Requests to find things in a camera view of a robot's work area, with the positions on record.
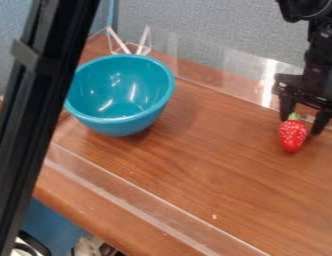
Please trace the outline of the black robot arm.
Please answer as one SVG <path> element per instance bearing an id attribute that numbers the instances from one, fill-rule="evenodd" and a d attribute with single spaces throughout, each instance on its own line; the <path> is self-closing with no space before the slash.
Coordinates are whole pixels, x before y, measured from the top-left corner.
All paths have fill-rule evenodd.
<path id="1" fill-rule="evenodd" d="M 302 75 L 278 74 L 281 113 L 296 103 L 318 110 L 310 130 L 332 119 L 332 0 L 276 0 L 284 19 L 309 22 Z M 22 37 L 12 42 L 0 109 L 0 256 L 10 256 L 40 174 L 76 64 L 101 0 L 32 0 Z"/>

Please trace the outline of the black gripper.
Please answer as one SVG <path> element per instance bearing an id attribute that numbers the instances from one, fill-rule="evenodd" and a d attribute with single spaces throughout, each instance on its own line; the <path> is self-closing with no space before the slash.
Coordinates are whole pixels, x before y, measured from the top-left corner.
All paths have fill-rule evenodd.
<path id="1" fill-rule="evenodd" d="M 280 98 L 280 118 L 286 121 L 296 104 L 320 109 L 310 135 L 320 135 L 332 120 L 332 52 L 308 50 L 300 75 L 277 73 L 273 93 Z"/>

